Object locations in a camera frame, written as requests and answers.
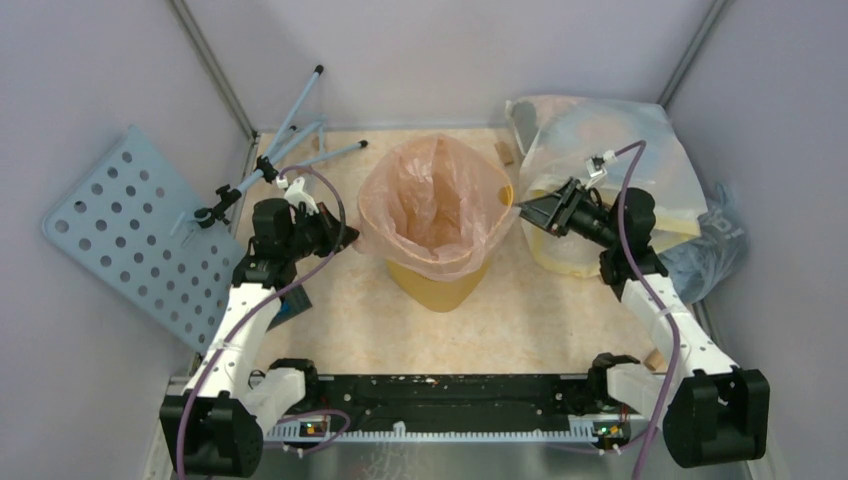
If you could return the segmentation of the pink plastic trash bag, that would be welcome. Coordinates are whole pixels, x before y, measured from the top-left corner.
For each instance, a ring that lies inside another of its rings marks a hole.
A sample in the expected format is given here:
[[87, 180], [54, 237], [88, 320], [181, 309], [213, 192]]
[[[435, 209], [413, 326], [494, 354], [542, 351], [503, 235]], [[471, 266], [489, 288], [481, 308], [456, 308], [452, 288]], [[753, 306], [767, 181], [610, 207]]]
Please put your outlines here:
[[479, 270], [518, 217], [504, 167], [448, 135], [393, 147], [357, 195], [355, 248], [430, 280]]

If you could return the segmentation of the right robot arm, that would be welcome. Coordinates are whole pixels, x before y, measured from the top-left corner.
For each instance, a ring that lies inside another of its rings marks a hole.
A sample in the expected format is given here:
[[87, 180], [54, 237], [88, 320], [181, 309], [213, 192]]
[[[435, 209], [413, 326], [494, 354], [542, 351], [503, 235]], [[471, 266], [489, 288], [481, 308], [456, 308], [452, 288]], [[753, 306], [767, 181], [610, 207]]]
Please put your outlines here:
[[603, 282], [646, 328], [667, 362], [663, 379], [635, 361], [613, 360], [586, 385], [589, 404], [612, 412], [645, 408], [646, 436], [660, 433], [683, 468], [757, 460], [767, 449], [770, 385], [757, 369], [725, 354], [679, 298], [650, 244], [655, 201], [628, 188], [611, 207], [569, 179], [556, 191], [518, 203], [527, 224], [556, 237], [575, 233], [602, 247]]

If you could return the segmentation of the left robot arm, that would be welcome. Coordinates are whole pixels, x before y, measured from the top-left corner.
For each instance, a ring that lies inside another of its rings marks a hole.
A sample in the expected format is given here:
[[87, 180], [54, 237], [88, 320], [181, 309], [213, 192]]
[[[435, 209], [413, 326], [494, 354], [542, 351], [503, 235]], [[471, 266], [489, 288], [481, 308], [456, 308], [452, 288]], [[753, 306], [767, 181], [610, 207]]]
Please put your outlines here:
[[198, 370], [179, 394], [167, 395], [159, 419], [174, 472], [247, 478], [257, 469], [266, 434], [291, 407], [308, 413], [320, 386], [295, 367], [272, 367], [256, 388], [249, 379], [259, 347], [285, 297], [315, 275], [297, 271], [311, 256], [326, 266], [358, 238], [346, 212], [324, 203], [271, 198], [255, 204], [254, 234], [235, 265], [224, 317]]

